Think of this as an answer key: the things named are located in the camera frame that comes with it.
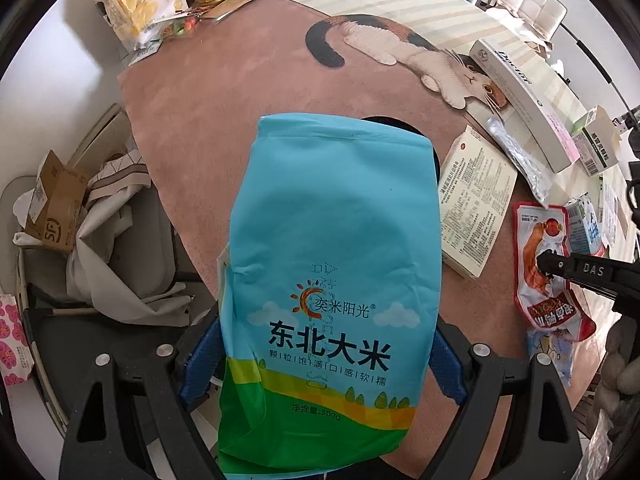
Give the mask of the blue rice bag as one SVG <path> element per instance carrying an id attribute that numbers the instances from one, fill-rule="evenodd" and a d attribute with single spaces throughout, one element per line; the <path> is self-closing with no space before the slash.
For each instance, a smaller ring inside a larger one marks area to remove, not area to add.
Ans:
<path id="1" fill-rule="evenodd" d="M 263 117 L 228 248 L 224 475 L 303 477 L 396 450 L 442 286 L 431 141 L 363 119 Z"/>

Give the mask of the grey padded chair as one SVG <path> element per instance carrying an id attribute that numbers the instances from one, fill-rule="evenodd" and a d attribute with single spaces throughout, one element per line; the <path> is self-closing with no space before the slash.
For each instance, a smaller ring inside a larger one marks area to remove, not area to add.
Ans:
<path id="1" fill-rule="evenodd" d="M 202 279 L 170 224 L 132 138 L 128 116 L 114 104 L 98 120 L 67 163 L 89 178 L 87 205 L 111 191 L 140 190 L 99 226 L 87 244 L 106 259 L 109 278 L 118 278 L 142 300 L 152 300 L 182 283 L 180 295 L 195 295 Z"/>

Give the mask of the small blue milk carton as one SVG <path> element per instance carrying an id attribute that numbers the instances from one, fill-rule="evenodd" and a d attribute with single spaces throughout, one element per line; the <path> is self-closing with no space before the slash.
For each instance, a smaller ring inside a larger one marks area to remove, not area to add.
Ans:
<path id="1" fill-rule="evenodd" d="M 571 198 L 565 209 L 568 215 L 570 251 L 576 254 L 602 257 L 605 249 L 600 224 L 589 194 Z"/>

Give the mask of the brown SF cardboard box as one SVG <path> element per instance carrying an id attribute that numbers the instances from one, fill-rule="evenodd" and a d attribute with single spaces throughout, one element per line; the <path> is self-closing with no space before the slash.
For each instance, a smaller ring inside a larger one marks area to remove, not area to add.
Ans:
<path id="1" fill-rule="evenodd" d="M 71 252 L 87 183 L 83 174 L 68 169 L 50 151 L 38 170 L 24 232 L 45 248 Z"/>

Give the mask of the red snack packet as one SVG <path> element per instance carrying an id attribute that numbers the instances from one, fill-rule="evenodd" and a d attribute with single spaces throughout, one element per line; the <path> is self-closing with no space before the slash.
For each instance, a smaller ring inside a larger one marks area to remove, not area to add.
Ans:
<path id="1" fill-rule="evenodd" d="M 571 342 L 588 339 L 597 324 L 564 276 L 553 271 L 570 255 L 566 209 L 521 202 L 513 208 L 513 220 L 516 306 L 535 330 Z"/>

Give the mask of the blue white wrapper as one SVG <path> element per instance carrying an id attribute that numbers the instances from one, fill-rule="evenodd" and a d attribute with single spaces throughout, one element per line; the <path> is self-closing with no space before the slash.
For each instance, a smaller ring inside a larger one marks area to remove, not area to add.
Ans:
<path id="1" fill-rule="evenodd" d="M 552 333 L 544 333 L 539 330 L 528 330 L 526 338 L 528 356 L 533 358 L 538 353 L 546 354 L 565 388 L 570 386 L 573 375 L 573 344 Z"/>

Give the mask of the white cloth on chair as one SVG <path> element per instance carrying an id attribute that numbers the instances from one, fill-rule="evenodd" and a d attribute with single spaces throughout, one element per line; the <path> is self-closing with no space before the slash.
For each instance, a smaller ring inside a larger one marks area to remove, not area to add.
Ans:
<path id="1" fill-rule="evenodd" d="M 92 176 L 49 152 L 13 213 L 15 246 L 63 256 L 67 299 L 125 324 L 189 324 L 192 299 L 175 277 L 171 225 L 138 150 Z"/>

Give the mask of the green white medicine box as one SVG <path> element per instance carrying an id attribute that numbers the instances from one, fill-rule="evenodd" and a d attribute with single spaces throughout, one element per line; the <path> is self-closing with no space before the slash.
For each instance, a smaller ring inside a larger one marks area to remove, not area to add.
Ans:
<path id="1" fill-rule="evenodd" d="M 618 164 L 620 135 L 602 106 L 593 107 L 579 118 L 570 135 L 589 177 Z"/>

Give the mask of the long white Doctor box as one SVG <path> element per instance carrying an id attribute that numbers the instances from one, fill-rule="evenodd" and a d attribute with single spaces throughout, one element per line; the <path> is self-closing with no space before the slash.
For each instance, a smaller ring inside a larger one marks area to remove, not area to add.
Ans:
<path id="1" fill-rule="evenodd" d="M 518 112 L 555 174 L 578 161 L 576 145 L 550 103 L 537 96 L 532 81 L 503 50 L 476 40 L 470 57 L 498 86 Z"/>

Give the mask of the silver foil packet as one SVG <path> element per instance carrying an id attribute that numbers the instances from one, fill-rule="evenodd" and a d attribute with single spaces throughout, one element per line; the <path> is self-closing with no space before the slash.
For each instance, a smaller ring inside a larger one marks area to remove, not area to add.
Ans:
<path id="1" fill-rule="evenodd" d="M 486 120 L 486 130 L 524 177 L 534 199 L 544 208 L 548 208 L 550 206 L 552 177 L 547 168 L 541 166 L 532 155 L 529 155 L 522 148 L 521 144 L 506 131 L 503 122 L 496 116 L 490 116 Z"/>

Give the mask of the white printed medicine box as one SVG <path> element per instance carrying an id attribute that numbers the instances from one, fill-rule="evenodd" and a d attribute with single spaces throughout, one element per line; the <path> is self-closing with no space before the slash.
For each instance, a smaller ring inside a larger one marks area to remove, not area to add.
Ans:
<path id="1" fill-rule="evenodd" d="M 438 184 L 442 258 L 466 278 L 479 278 L 511 201 L 518 172 L 472 127 L 454 140 Z"/>

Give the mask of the white chair background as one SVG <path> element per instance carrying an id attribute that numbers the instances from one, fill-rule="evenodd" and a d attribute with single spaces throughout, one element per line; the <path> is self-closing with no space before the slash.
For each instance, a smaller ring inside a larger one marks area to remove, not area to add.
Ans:
<path id="1" fill-rule="evenodd" d="M 544 41 L 552 39 L 567 14 L 559 0 L 498 0 L 498 6 L 520 18 Z"/>

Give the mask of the pink floral tissue pack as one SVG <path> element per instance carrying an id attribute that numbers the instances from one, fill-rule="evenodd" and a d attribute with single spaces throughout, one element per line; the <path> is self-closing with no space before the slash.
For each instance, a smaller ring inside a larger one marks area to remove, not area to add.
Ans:
<path id="1" fill-rule="evenodd" d="M 5 294 L 0 296 L 0 362 L 6 386 L 27 382 L 34 367 L 20 310 L 15 298 Z"/>

